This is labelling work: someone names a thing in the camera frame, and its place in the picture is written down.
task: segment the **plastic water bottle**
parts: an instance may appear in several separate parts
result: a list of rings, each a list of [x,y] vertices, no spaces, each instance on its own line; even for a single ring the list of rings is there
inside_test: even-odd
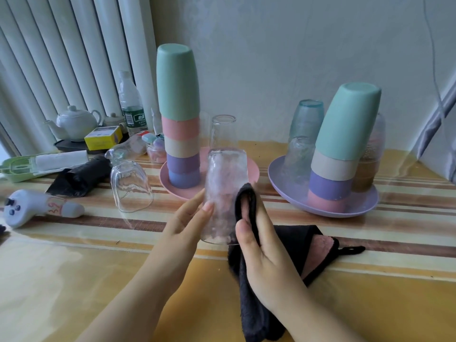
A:
[[[126,142],[117,144],[106,151],[105,158],[110,160],[113,166],[118,166],[124,161],[134,161],[146,152],[147,143],[142,139],[142,136],[147,133],[149,131],[145,130],[131,135]]]
[[[119,71],[120,88],[119,101],[123,115],[127,121],[128,135],[147,130],[144,108],[140,93],[134,85],[128,71]]]

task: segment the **hand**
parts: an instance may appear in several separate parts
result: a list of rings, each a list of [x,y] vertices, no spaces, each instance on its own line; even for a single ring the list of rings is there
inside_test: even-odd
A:
[[[160,289],[166,299],[173,295],[184,280],[201,231],[214,212],[212,202],[206,202],[196,212],[203,199],[204,189],[176,211],[166,224],[162,238],[138,272],[138,276],[151,279],[155,285],[161,284]]]
[[[236,224],[236,236],[247,266],[247,278],[258,299],[280,320],[281,313],[306,297],[306,287],[277,236],[257,193],[256,223],[261,246],[255,240],[248,214]]]

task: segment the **person's right hand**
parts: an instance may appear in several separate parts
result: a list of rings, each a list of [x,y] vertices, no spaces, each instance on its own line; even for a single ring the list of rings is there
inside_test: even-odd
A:
[[[283,310],[307,296],[306,287],[277,236],[258,193],[256,199],[256,223],[261,246],[255,240],[248,214],[243,213],[243,219],[236,224],[236,236],[245,258],[252,290],[261,303],[279,318]]]

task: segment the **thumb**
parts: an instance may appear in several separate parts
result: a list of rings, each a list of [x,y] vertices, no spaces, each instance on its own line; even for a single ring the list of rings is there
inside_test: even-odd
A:
[[[198,242],[201,237],[201,231],[208,224],[213,213],[214,203],[207,201],[195,216],[193,216],[181,234],[193,242]]]
[[[236,223],[236,237],[244,254],[247,269],[261,266],[262,252],[255,239],[252,227],[246,220],[242,219]]]

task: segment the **cord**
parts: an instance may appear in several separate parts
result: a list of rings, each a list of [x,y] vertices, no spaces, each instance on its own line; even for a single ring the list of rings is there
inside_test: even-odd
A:
[[[436,48],[435,48],[435,44],[434,44],[434,38],[432,37],[432,30],[430,28],[429,19],[427,16],[426,0],[423,0],[423,14],[425,17],[426,27],[427,27],[428,33],[429,33],[430,46],[431,46],[431,51],[432,51],[432,81],[434,83],[434,88],[436,90],[436,95],[437,95],[437,102],[438,102],[437,110],[439,111],[439,115],[440,115],[440,122],[442,124],[443,136],[446,140],[448,149],[450,150],[450,154],[453,159],[453,165],[454,165],[454,164],[456,164],[456,152],[453,149],[450,138],[448,137],[447,129],[445,127],[445,108],[443,106],[442,96],[440,94],[439,86],[437,85],[437,80],[436,80]],[[452,172],[452,175],[450,177],[451,180],[455,174],[455,171],[456,171],[456,168]]]

